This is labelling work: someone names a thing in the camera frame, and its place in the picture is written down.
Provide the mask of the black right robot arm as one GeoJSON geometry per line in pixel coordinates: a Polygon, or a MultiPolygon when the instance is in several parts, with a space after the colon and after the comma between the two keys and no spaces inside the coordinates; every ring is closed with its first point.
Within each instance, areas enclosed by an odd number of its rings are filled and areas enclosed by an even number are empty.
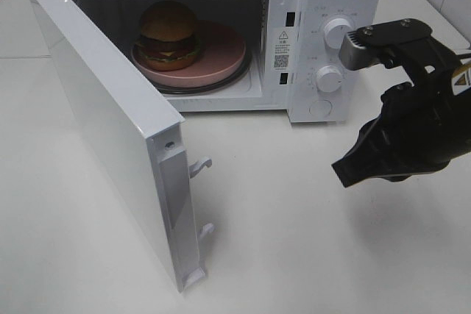
{"type": "Polygon", "coordinates": [[[432,174],[470,153],[470,64],[418,84],[404,82],[381,97],[377,118],[364,124],[333,170],[348,188],[366,179],[402,182],[432,174]]]}

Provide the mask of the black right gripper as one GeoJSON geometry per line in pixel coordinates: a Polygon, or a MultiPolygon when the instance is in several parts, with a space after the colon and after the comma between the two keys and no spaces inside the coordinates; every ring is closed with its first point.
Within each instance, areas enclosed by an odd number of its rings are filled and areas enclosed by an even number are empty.
{"type": "Polygon", "coordinates": [[[380,117],[364,124],[353,147],[332,164],[346,188],[371,178],[403,181],[444,169],[467,153],[467,91],[408,82],[385,91],[380,117]]]}

